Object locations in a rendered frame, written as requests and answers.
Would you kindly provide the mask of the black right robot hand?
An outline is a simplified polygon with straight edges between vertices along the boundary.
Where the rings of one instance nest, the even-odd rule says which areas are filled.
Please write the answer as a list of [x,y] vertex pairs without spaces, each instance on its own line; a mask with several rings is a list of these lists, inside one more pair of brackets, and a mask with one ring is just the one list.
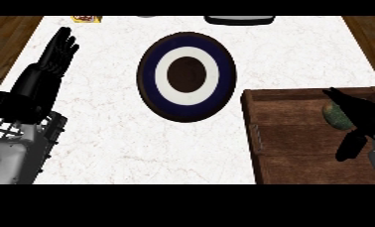
[[354,159],[368,143],[375,140],[375,103],[366,99],[350,96],[337,88],[322,90],[332,102],[338,105],[356,129],[352,130],[340,144],[335,158],[340,162]]

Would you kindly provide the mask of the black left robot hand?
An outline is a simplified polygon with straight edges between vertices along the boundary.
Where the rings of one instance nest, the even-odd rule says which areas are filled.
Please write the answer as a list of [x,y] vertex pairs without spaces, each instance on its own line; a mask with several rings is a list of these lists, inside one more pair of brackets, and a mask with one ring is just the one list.
[[80,48],[71,31],[70,27],[59,29],[10,91],[0,91],[0,118],[6,123],[40,124],[52,112],[62,78]]

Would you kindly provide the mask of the green squash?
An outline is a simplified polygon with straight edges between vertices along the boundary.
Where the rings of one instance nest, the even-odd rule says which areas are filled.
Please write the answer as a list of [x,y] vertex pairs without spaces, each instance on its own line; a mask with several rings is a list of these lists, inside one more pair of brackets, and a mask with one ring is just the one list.
[[332,101],[328,101],[322,106],[322,116],[325,122],[334,129],[349,130],[353,127],[350,119]]

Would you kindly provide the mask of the brown wooden tray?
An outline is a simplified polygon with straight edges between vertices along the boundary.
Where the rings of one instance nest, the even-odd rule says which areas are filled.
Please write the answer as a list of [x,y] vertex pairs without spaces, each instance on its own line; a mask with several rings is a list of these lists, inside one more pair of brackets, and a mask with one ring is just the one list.
[[375,184],[371,146],[356,159],[335,159],[346,133],[325,122],[319,88],[247,89],[241,101],[258,184]]

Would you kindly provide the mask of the blue and white plate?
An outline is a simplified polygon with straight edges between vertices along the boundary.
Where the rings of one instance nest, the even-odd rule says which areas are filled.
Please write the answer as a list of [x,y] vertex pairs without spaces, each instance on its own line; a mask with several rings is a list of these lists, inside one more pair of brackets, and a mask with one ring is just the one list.
[[207,35],[168,35],[142,56],[136,83],[146,106],[163,118],[201,121],[223,109],[235,91],[232,55]]

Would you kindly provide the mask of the yellow packet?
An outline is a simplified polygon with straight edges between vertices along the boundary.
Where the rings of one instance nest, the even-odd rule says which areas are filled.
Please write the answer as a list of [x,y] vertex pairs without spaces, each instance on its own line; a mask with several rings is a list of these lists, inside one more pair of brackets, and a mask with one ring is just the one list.
[[71,16],[75,23],[101,23],[102,16]]

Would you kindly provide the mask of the black and white appliance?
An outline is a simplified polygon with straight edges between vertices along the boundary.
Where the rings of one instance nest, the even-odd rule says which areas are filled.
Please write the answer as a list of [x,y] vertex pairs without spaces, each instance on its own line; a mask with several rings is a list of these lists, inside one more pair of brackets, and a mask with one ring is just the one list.
[[254,26],[270,24],[275,16],[205,16],[210,24],[229,26]]

